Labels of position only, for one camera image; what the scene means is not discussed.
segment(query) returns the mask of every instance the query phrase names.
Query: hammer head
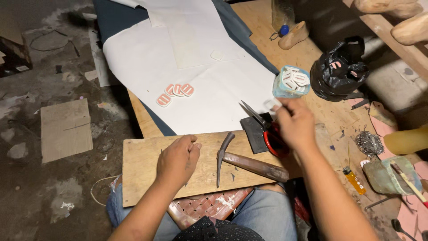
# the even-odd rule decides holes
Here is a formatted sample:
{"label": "hammer head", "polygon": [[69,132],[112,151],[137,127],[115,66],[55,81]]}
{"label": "hammer head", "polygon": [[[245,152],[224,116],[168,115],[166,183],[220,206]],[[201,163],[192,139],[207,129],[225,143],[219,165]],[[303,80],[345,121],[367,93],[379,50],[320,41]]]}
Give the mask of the hammer head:
{"label": "hammer head", "polygon": [[232,132],[227,133],[226,138],[221,144],[220,150],[218,150],[217,152],[217,188],[220,186],[220,168],[221,163],[223,162],[224,153],[226,152],[226,148],[233,138],[235,138],[235,134],[233,134]]}

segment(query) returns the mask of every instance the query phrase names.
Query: wooden workbench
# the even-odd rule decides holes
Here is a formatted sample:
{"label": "wooden workbench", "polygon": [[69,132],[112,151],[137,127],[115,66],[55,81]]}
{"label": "wooden workbench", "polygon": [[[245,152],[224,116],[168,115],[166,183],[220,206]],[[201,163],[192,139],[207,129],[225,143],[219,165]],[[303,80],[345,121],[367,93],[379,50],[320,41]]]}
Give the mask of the wooden workbench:
{"label": "wooden workbench", "polygon": [[[278,39],[274,41],[269,40],[269,36],[274,32],[271,26],[270,0],[235,3],[232,4],[232,8],[253,32],[250,37],[252,42],[257,45],[259,50],[278,69],[286,64],[290,64],[309,71],[314,61],[320,57],[321,51],[309,38],[286,51],[278,47]],[[162,136],[162,133],[138,98],[131,92],[129,92],[129,96],[144,138]],[[367,192],[364,195],[359,195],[342,172],[336,172],[356,203],[363,210],[365,206],[385,198],[384,195],[376,194],[367,183],[359,164],[367,156],[358,150],[353,141],[359,130],[365,129],[371,133],[375,133],[370,122],[368,110],[365,107],[351,110],[351,105],[347,101],[329,102],[317,97],[312,90],[303,99],[315,114],[316,123],[324,123],[327,127],[339,159],[345,163],[349,163],[355,175],[366,187]],[[363,211],[381,240],[399,240],[390,224],[391,219],[397,217],[399,207],[400,200],[391,199],[368,211]]]}

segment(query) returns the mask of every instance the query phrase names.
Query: dark patterned shirt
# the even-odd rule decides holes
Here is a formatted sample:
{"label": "dark patterned shirt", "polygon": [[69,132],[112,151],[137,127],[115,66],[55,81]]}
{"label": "dark patterned shirt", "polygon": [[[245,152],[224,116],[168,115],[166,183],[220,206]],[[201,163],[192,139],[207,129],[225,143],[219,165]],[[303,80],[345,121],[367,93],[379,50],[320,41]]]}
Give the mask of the dark patterned shirt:
{"label": "dark patterned shirt", "polygon": [[196,223],[181,231],[173,241],[216,241],[243,240],[265,241],[255,231],[236,223],[204,216]]}

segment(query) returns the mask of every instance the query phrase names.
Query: dark blue fabric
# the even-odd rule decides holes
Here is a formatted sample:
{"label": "dark blue fabric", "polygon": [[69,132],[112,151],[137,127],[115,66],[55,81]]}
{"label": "dark blue fabric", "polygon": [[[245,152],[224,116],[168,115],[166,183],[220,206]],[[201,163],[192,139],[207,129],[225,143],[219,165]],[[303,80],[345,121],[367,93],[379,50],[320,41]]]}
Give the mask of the dark blue fabric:
{"label": "dark blue fabric", "polygon": [[[138,6],[136,9],[116,3],[110,0],[93,0],[97,13],[97,22],[101,33],[101,42],[105,43],[108,38],[127,29],[134,24],[149,18],[147,10]],[[222,0],[212,0],[220,19],[229,37],[247,51],[253,58],[266,67],[273,74],[278,75],[278,69],[271,64],[259,51],[257,46],[251,42],[249,36],[251,30],[242,19],[233,11],[230,4]],[[151,109],[143,102],[147,112],[159,127],[164,136],[175,136],[175,132],[165,124]]]}
{"label": "dark blue fabric", "polygon": [[177,134],[167,125],[163,120],[159,118],[157,114],[155,114],[148,106],[146,106],[141,100],[141,104],[143,104],[144,108],[147,110],[150,117],[153,119],[154,123],[158,126],[160,132],[164,136],[176,136]]}
{"label": "dark blue fabric", "polygon": [[140,6],[133,9],[110,0],[92,1],[97,13],[97,22],[103,44],[116,33],[149,18],[147,10]]}

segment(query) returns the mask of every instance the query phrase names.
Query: scissors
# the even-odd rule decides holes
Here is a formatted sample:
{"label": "scissors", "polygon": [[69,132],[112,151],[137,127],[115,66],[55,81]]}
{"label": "scissors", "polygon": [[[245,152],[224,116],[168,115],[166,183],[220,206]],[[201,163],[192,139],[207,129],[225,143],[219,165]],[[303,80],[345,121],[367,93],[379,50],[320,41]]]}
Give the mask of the scissors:
{"label": "scissors", "polygon": [[286,157],[290,153],[290,148],[282,141],[281,132],[279,132],[279,124],[275,121],[269,122],[263,119],[257,112],[249,107],[244,101],[244,106],[250,111],[256,120],[263,127],[263,139],[269,151],[277,157]]}

